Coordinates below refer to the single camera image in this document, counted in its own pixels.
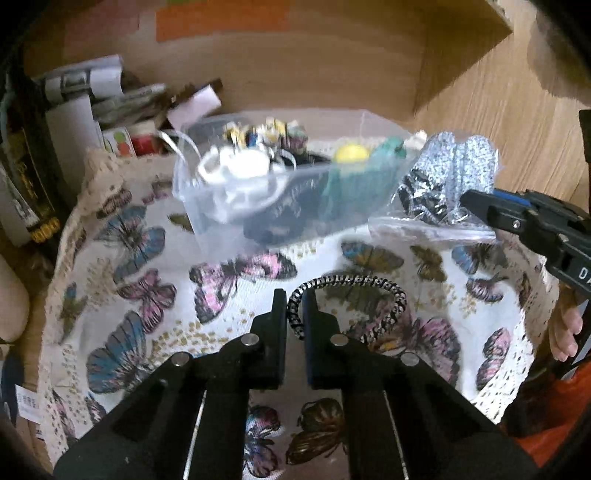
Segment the hand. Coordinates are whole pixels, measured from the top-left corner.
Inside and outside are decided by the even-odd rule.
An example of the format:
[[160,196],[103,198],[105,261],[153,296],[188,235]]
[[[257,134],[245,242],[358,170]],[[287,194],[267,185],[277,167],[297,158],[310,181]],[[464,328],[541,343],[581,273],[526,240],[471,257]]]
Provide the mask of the hand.
[[564,362],[577,354],[574,336],[583,329],[583,319],[577,309],[574,291],[567,287],[560,289],[557,308],[560,315],[552,315],[548,323],[550,350],[556,360]]

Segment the butterfly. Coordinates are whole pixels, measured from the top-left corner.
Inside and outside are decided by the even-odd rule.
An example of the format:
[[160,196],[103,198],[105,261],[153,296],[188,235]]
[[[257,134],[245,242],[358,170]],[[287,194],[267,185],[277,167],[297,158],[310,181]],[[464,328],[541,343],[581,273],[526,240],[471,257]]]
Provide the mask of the butterfly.
[[277,470],[279,460],[269,445],[274,445],[268,436],[276,434],[281,424],[277,412],[271,407],[251,407],[246,419],[243,467],[252,476],[266,478]]
[[152,193],[142,198],[144,205],[151,205],[156,200],[166,199],[170,196],[173,188],[172,180],[156,180],[152,182]]
[[107,411],[101,405],[97,399],[94,398],[92,393],[88,392],[88,395],[84,397],[86,408],[88,408],[88,414],[90,415],[90,421],[93,425],[99,423],[107,415]]
[[96,217],[99,220],[106,218],[118,208],[124,207],[129,202],[131,202],[131,192],[126,188],[122,188],[105,200],[102,208],[96,212]]
[[149,376],[146,338],[140,316],[127,312],[104,346],[86,360],[88,386],[93,393],[132,391]]
[[505,361],[509,345],[511,344],[511,334],[506,328],[496,330],[484,344],[482,353],[485,360],[476,374],[476,388],[480,391],[486,384],[492,380],[492,377],[501,368]]
[[145,228],[145,215],[145,206],[130,205],[111,218],[95,237],[95,240],[124,247],[126,250],[113,272],[115,283],[139,272],[149,260],[159,256],[164,250],[164,228]]
[[60,398],[60,396],[56,393],[55,390],[51,389],[53,393],[53,401],[56,404],[57,414],[60,417],[60,423],[62,428],[64,429],[64,436],[66,437],[66,443],[68,448],[76,443],[76,432],[74,430],[74,424],[68,418],[66,406],[64,405],[64,401]]
[[287,280],[297,275],[296,266],[285,255],[262,254],[237,258],[220,264],[200,264],[191,268],[189,278],[197,284],[195,312],[202,324],[215,319],[238,292],[238,279],[255,282],[256,278]]
[[80,250],[82,250],[82,247],[84,247],[85,243],[86,243],[86,230],[84,230],[82,228],[80,230],[78,237],[76,238],[76,241],[74,242],[74,258],[73,258],[74,260],[76,260],[76,257],[80,253]]
[[507,280],[507,278],[498,273],[490,279],[470,277],[466,282],[466,290],[472,297],[482,300],[484,303],[496,303],[501,301],[504,296],[496,284]]
[[390,273],[404,264],[404,259],[382,247],[373,247],[361,241],[342,242],[343,256],[356,266],[372,272]]
[[525,306],[525,302],[527,302],[527,299],[530,297],[530,294],[530,278],[527,276],[527,273],[523,272],[523,277],[521,277],[521,285],[519,286],[519,306],[521,308]]
[[419,259],[417,275],[419,278],[427,281],[442,283],[447,280],[447,275],[441,268],[443,259],[435,250],[423,248],[418,245],[412,245],[410,250]]
[[474,275],[480,265],[506,268],[507,257],[498,244],[462,245],[452,249],[453,261],[466,274]]
[[168,220],[170,220],[173,225],[178,225],[183,230],[193,233],[191,221],[189,220],[189,216],[186,213],[171,213],[168,216]]
[[301,408],[297,424],[302,432],[291,439],[285,453],[285,462],[288,465],[309,462],[326,452],[325,458],[328,458],[341,443],[347,453],[345,415],[334,398],[321,398],[306,403]]
[[86,307],[87,302],[87,295],[84,295],[82,298],[76,300],[76,282],[73,282],[66,287],[60,312],[63,333],[61,334],[61,339],[58,342],[59,345],[61,345],[71,334],[72,330],[74,329],[74,324]]
[[394,356],[414,352],[452,387],[457,384],[462,347],[445,318],[434,317],[427,321],[417,318],[413,321],[407,309],[390,332],[374,343],[373,350]]
[[177,289],[171,283],[160,284],[158,270],[151,268],[138,281],[121,287],[117,293],[125,300],[142,303],[139,316],[144,333],[153,333],[162,322],[164,310],[174,306]]
[[[389,273],[404,264],[404,260],[390,250],[373,247],[361,241],[342,242],[341,250],[343,256],[354,265],[348,270],[332,272],[331,275],[372,275],[377,271]],[[328,299],[346,300],[349,310],[364,312],[369,316],[366,322],[355,325],[359,331],[359,336],[356,338],[362,342],[370,343],[376,329],[387,329],[390,323],[396,321],[390,317],[390,312],[395,307],[392,296],[384,294],[378,288],[359,285],[333,286],[326,287],[324,291]]]

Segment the red item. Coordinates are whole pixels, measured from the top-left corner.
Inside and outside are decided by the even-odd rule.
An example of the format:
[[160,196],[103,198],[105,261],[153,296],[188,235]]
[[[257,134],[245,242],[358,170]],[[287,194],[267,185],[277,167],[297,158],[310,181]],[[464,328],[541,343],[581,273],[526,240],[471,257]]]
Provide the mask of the red item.
[[579,367],[572,379],[555,381],[546,395],[548,409],[545,420],[550,428],[516,439],[538,466],[554,455],[591,401],[591,362]]
[[162,152],[158,138],[154,138],[150,134],[131,137],[131,144],[134,146],[135,154],[138,157]]

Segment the wooden surface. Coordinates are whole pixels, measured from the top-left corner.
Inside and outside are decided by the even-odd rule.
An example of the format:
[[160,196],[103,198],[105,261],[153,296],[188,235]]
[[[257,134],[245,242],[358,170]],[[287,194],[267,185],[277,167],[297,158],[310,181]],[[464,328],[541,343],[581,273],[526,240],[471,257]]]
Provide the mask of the wooden surface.
[[410,119],[423,58],[423,16],[402,0],[293,0],[289,31],[226,33],[156,42],[155,9],[144,7],[139,30],[104,36],[65,56],[63,20],[50,11],[31,33],[25,70],[119,53],[143,82],[172,89],[220,77],[225,111],[268,107],[366,108]]
[[[486,135],[501,152],[499,187],[530,188],[569,199],[586,168],[577,114],[584,103],[590,105],[589,82],[557,60],[531,4],[499,4],[514,25],[513,35],[419,108],[412,127]],[[479,47],[475,40],[473,48]],[[428,41],[426,58],[437,57],[442,48],[445,45]],[[428,81],[437,82],[437,75],[431,69]]]

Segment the blue butterfly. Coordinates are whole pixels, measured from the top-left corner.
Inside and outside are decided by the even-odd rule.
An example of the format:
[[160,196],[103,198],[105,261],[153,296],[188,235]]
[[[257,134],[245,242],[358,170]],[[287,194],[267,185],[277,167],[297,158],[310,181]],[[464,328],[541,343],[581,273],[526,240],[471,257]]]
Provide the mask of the blue butterfly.
[[139,272],[149,260],[164,250],[164,228],[145,228],[145,215],[145,206],[129,205],[111,218],[95,237],[95,240],[126,249],[123,260],[113,273],[115,283]]
[[149,376],[144,326],[137,313],[127,312],[105,346],[90,353],[86,374],[94,393],[130,392]]
[[462,245],[452,250],[452,258],[468,275],[474,275],[480,265],[507,267],[507,257],[498,244]]

